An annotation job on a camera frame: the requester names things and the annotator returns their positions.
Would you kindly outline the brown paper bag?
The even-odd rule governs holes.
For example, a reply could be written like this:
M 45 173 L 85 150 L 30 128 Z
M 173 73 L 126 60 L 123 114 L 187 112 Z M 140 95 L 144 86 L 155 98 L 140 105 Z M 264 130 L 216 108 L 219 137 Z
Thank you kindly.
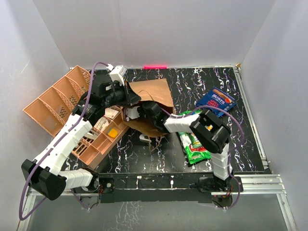
M 150 138 L 163 137 L 169 132 L 164 127 L 168 114 L 174 112 L 173 98 L 165 78 L 129 82 L 132 90 L 141 97 L 141 100 L 133 106 L 125 105 L 122 109 L 132 108 L 146 104 L 149 109 L 149 118 L 137 118 L 126 121 L 123 115 L 124 124 L 135 129 Z

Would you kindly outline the green yellow chips bag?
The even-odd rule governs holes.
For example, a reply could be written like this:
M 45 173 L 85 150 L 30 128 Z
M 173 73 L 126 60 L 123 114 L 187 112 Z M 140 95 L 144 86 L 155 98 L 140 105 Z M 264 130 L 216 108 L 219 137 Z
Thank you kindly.
M 194 149 L 187 132 L 179 132 L 179 138 L 184 149 Z

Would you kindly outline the dark blue snack bag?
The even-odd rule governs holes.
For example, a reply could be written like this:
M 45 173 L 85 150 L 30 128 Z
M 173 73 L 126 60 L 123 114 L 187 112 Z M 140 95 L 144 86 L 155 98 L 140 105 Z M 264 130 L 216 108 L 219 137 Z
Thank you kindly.
M 213 88 L 195 103 L 196 107 L 209 105 L 220 108 L 226 112 L 237 104 L 236 100 L 218 88 Z

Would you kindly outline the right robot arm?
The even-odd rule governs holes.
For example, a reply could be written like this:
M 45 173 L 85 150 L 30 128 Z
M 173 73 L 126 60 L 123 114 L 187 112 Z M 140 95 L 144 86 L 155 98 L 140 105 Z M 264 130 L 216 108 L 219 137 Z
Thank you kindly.
M 210 109 L 212 106 L 200 107 L 200 113 L 194 111 L 185 115 L 174 115 L 156 102 L 145 101 L 137 107 L 138 118 L 154 126 L 163 133 L 190 133 L 196 136 L 201 145 L 211 153 L 213 179 L 206 189 L 226 191 L 232 184 L 232 167 L 230 161 L 230 128 Z

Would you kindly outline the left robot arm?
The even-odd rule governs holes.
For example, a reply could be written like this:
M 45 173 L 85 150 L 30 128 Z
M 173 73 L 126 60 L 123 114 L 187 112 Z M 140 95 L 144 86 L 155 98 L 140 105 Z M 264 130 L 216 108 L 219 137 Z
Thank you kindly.
M 98 178 L 89 170 L 79 169 L 64 173 L 61 168 L 79 141 L 104 116 L 111 106 L 133 106 L 141 97 L 130 83 L 112 80 L 108 76 L 91 77 L 88 91 L 83 93 L 66 124 L 34 160 L 26 159 L 21 170 L 26 186 L 49 200 L 57 199 L 63 191 L 84 187 L 89 192 L 99 188 Z

